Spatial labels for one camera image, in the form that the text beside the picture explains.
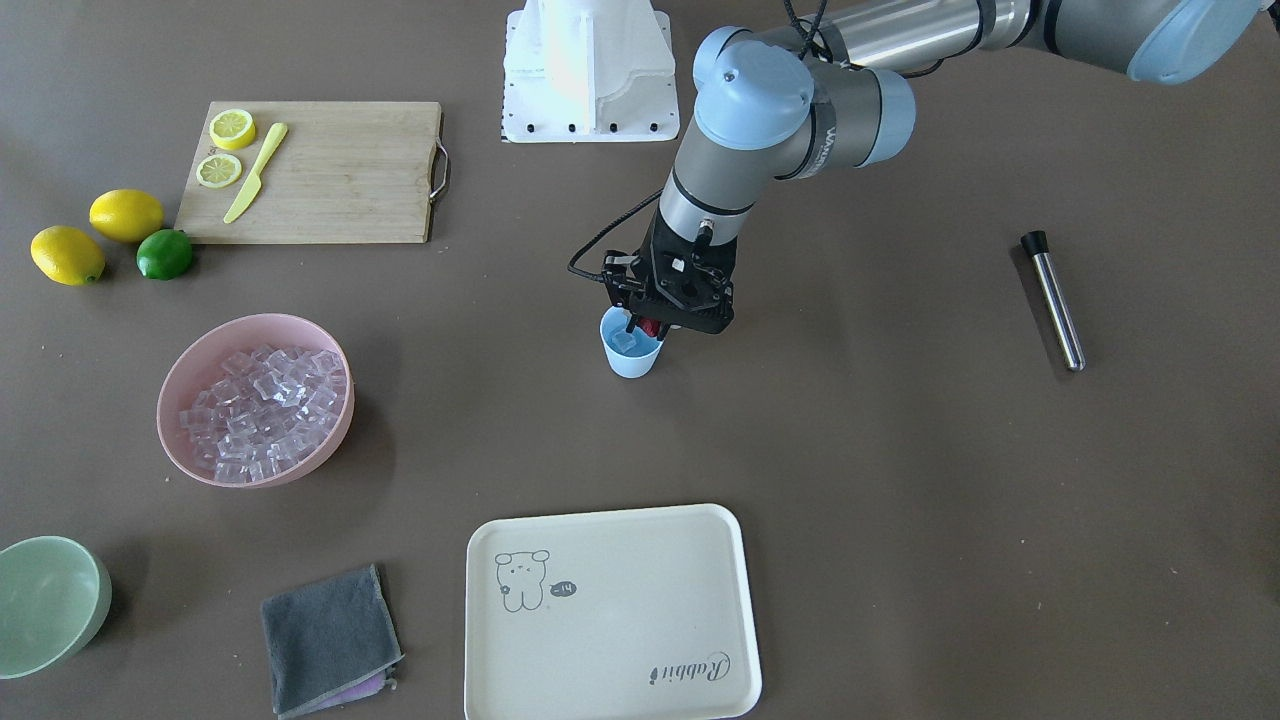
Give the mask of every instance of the white tray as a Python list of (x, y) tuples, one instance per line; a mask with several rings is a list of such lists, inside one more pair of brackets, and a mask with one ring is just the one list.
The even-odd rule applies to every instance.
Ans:
[(748, 712), (762, 682), (737, 519), (689, 505), (481, 525), (465, 676), (468, 720)]

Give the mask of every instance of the gray towel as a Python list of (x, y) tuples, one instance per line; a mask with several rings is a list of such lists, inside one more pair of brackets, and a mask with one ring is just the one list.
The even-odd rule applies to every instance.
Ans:
[(378, 693), (404, 655), (372, 565), (262, 602), (280, 720)]

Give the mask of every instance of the bowl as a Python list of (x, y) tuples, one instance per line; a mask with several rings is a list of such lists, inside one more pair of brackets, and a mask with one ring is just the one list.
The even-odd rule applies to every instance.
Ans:
[(111, 607), (111, 578), (73, 539), (28, 538), (0, 551), (0, 680), (79, 652)]
[[(324, 442), (297, 465), (255, 483), (218, 482), (214, 479), (212, 470), (205, 470), (196, 465), (195, 443), (191, 442), (188, 432), (183, 429), (178, 413), (189, 409), (201, 391), (209, 389), (214, 382), (227, 374), (221, 368), (224, 360), (237, 351), (250, 351), (264, 343), (276, 348), (296, 346), (314, 351), (329, 350), (338, 355), (347, 378), (342, 411)], [(160, 445), (164, 446), (164, 451), (173, 460), (173, 464), (202, 483), (229, 488), (279, 486), (306, 475), (333, 455), (333, 451), (342, 443), (342, 438), (346, 437), (347, 428), (351, 427), (355, 393), (355, 380), (351, 377), (351, 364), (347, 363), (347, 355), (343, 354), (338, 341), (324, 328), (294, 315), (278, 313), (248, 315), (209, 331), (173, 364), (169, 375), (160, 387), (160, 400), (156, 402), (156, 432), (160, 434)]]

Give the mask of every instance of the lemon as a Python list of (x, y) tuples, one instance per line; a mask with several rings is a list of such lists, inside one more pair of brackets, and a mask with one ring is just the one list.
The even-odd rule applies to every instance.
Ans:
[(214, 115), (209, 122), (209, 137), (214, 145), (223, 150), (239, 150), (248, 147), (257, 137), (257, 128), (253, 127), (253, 115), (248, 110), (232, 108)]
[(31, 259), (49, 279), (88, 284), (102, 277), (106, 256), (84, 231), (67, 225), (45, 228), (31, 238)]
[(218, 190), (239, 179), (241, 168), (239, 158), (219, 152), (196, 165), (196, 181), (205, 187)]
[(88, 209), (88, 222), (115, 242), (142, 242), (164, 224), (164, 205), (141, 190), (113, 190)]
[(138, 246), (138, 270), (145, 278), (172, 281), (187, 272), (193, 255), (187, 233), (156, 231)]

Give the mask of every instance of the bowl of ice cubes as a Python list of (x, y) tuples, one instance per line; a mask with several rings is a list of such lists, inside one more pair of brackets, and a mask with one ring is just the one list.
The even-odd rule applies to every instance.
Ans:
[(342, 443), (355, 410), (347, 356), (320, 325), (283, 314), (238, 318), (178, 357), (156, 430), (183, 473), (219, 487), (288, 483)]

